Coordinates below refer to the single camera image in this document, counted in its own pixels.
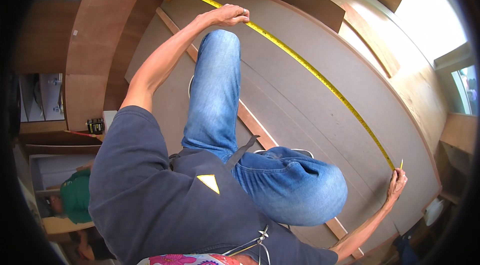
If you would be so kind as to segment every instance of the knee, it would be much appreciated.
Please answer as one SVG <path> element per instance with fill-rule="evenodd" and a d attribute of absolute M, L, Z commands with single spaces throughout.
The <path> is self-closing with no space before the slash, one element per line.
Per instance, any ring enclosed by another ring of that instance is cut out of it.
<path fill-rule="evenodd" d="M 214 30 L 208 33 L 205 39 L 212 44 L 221 45 L 224 50 L 233 49 L 240 51 L 240 40 L 232 32 L 222 29 Z"/>
<path fill-rule="evenodd" d="M 303 202 L 306 216 L 298 225 L 323 224 L 337 216 L 347 201 L 347 183 L 340 169 L 325 164 L 319 173 L 317 182 L 310 185 L 310 193 Z"/>
<path fill-rule="evenodd" d="M 325 213 L 325 221 L 327 221 L 342 211 L 347 201 L 348 188 L 342 171 L 335 165 L 329 164 L 324 169 L 324 177 L 321 192 L 325 202 L 330 206 Z"/>

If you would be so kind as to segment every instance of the navy t-shirt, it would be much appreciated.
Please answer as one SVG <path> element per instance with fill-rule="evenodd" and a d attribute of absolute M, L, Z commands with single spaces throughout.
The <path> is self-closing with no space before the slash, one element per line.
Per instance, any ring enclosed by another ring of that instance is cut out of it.
<path fill-rule="evenodd" d="M 89 212 L 123 264 L 164 254 L 223 254 L 259 237 L 267 225 L 263 244 L 271 264 L 337 262 L 334 251 L 302 243 L 265 215 L 214 154 L 183 149 L 173 171 L 168 167 L 153 115 L 139 106 L 118 111 L 92 168 Z M 212 176 L 218 189 L 207 186 Z M 255 246 L 242 254 L 258 261 L 259 251 Z M 261 263 L 268 263 L 263 249 Z"/>

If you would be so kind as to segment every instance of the yellow tape measure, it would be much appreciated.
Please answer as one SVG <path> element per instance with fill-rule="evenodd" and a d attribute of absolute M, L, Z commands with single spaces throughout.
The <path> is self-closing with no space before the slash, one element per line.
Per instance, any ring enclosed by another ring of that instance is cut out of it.
<path fill-rule="evenodd" d="M 220 8 L 223 6 L 222 4 L 219 4 L 218 2 L 214 0 L 201 0 L 206 2 L 207 4 L 212 5 L 215 8 Z M 270 34 L 263 28 L 259 27 L 257 24 L 253 23 L 252 21 L 249 21 L 246 23 L 250 28 L 253 30 L 257 31 L 259 34 L 267 38 L 268 40 L 272 41 L 276 46 L 281 48 L 284 52 L 289 54 L 292 58 L 297 60 L 298 63 L 300 63 L 303 67 L 308 69 L 320 82 L 322 82 L 325 86 L 327 86 L 330 91 L 332 91 L 333 94 L 352 112 L 353 116 L 357 118 L 357 120 L 362 124 L 362 126 L 365 128 L 365 130 L 368 132 L 370 137 L 373 139 L 375 144 L 378 146 L 378 148 L 381 151 L 381 154 L 385 157 L 385 160 L 387 161 L 388 165 L 392 170 L 395 170 L 395 166 L 393 166 L 392 160 L 390 160 L 390 157 L 388 156 L 387 152 L 383 148 L 383 146 L 380 144 L 380 141 L 378 141 L 377 137 L 374 135 L 374 132 L 370 129 L 370 127 L 367 125 L 365 120 L 360 116 L 360 114 L 357 112 L 357 110 L 352 106 L 352 104 L 343 96 L 340 91 L 333 86 L 331 82 L 327 80 L 325 76 L 323 76 L 318 70 L 315 69 L 314 66 L 312 66 L 307 60 L 302 58 L 298 53 L 296 53 L 293 49 L 288 47 L 285 43 L 280 41 L 277 37 L 274 35 Z"/>

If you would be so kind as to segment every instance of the green shirt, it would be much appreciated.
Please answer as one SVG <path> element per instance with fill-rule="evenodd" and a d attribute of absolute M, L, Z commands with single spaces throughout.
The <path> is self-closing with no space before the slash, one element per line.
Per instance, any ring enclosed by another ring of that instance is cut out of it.
<path fill-rule="evenodd" d="M 90 168 L 75 172 L 60 187 L 63 212 L 75 224 L 92 221 L 88 214 Z"/>

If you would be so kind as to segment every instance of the hand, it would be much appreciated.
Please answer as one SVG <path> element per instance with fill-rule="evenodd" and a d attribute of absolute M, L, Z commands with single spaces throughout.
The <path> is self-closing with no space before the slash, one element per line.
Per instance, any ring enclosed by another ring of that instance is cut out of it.
<path fill-rule="evenodd" d="M 390 180 L 390 186 L 387 190 L 386 203 L 389 203 L 393 206 L 402 193 L 403 188 L 405 187 L 405 184 L 407 184 L 408 180 L 409 179 L 405 176 L 405 171 L 400 168 L 395 168 L 392 174 L 392 179 Z"/>
<path fill-rule="evenodd" d="M 247 23 L 250 21 L 249 10 L 228 3 L 204 15 L 208 18 L 210 24 L 221 27 L 232 27 L 239 22 Z"/>

